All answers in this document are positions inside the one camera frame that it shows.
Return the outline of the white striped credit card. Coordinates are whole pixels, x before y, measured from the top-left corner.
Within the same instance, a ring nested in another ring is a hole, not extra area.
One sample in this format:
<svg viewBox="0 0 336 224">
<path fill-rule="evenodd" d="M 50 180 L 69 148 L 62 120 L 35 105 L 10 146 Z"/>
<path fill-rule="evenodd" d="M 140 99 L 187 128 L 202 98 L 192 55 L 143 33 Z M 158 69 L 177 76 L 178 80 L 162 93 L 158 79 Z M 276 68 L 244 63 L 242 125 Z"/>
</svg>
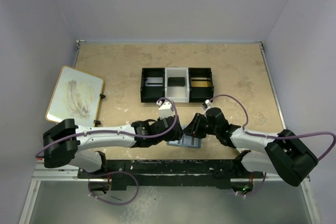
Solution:
<svg viewBox="0 0 336 224">
<path fill-rule="evenodd" d="M 200 148 L 201 142 L 200 139 L 188 136 L 188 135 L 183 135 L 180 140 L 177 141 L 178 146 L 182 147 L 193 147 L 193 148 Z"/>
</svg>

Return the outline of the blue leather card holder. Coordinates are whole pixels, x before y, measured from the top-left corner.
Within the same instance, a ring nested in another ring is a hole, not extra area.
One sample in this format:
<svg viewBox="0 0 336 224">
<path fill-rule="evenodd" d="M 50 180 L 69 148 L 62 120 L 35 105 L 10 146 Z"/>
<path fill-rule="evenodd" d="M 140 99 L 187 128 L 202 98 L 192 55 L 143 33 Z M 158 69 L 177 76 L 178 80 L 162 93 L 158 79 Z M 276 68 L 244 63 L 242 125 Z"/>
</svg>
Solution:
<svg viewBox="0 0 336 224">
<path fill-rule="evenodd" d="M 188 135 L 183 135 L 180 139 L 174 141 L 168 141 L 167 145 L 175 146 L 175 147 L 190 147 L 190 148 L 200 148 L 201 147 L 201 139 L 191 137 Z"/>
</svg>

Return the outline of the black and white sorting tray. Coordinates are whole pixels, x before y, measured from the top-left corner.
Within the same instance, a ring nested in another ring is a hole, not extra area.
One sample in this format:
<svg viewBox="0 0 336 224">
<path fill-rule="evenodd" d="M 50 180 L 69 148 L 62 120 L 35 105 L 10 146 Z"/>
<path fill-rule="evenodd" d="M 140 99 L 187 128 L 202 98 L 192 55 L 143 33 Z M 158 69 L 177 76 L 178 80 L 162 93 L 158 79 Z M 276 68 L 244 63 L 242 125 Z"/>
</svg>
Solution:
<svg viewBox="0 0 336 224">
<path fill-rule="evenodd" d="M 211 68 L 143 68 L 140 98 L 155 103 L 166 97 L 176 103 L 203 103 L 214 96 Z"/>
</svg>

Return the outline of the yellow framed whiteboard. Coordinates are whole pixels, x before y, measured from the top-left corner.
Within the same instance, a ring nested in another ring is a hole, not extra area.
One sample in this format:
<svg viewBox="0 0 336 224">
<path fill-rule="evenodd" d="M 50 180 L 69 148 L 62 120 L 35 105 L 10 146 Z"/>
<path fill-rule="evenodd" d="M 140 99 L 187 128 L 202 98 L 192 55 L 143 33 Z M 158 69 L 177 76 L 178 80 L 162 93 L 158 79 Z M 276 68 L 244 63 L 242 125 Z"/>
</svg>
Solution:
<svg viewBox="0 0 336 224">
<path fill-rule="evenodd" d="M 83 126 L 95 126 L 104 80 L 63 66 L 45 115 L 47 121 L 59 123 L 75 119 Z"/>
</svg>

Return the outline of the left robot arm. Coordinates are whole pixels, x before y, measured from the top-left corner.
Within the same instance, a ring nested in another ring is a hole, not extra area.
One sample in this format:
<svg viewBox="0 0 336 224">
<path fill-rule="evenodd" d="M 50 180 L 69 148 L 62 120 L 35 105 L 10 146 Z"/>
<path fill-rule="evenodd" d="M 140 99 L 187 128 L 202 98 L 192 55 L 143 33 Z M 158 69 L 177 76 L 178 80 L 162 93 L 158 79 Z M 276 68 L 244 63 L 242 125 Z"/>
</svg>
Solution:
<svg viewBox="0 0 336 224">
<path fill-rule="evenodd" d="M 43 134 L 46 168 L 72 165 L 89 173 L 107 169 L 106 156 L 92 149 L 103 147 L 148 148 L 162 141 L 179 140 L 183 131 L 177 116 L 135 121 L 117 127 L 87 127 L 65 119 Z"/>
</svg>

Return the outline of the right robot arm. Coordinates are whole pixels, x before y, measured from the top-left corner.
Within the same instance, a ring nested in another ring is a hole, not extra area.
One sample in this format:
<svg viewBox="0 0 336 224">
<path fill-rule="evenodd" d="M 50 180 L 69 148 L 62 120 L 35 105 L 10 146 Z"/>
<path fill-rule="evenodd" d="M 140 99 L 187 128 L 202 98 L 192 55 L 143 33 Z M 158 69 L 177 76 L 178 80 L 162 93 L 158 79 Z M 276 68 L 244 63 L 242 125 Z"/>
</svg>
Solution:
<svg viewBox="0 0 336 224">
<path fill-rule="evenodd" d="M 260 132 L 248 134 L 230 124 L 219 108 L 195 114 L 183 132 L 195 138 L 213 135 L 222 145 L 242 151 L 235 160 L 243 172 L 277 174 L 291 186 L 298 186 L 318 164 L 314 153 L 290 130 L 268 137 Z"/>
</svg>

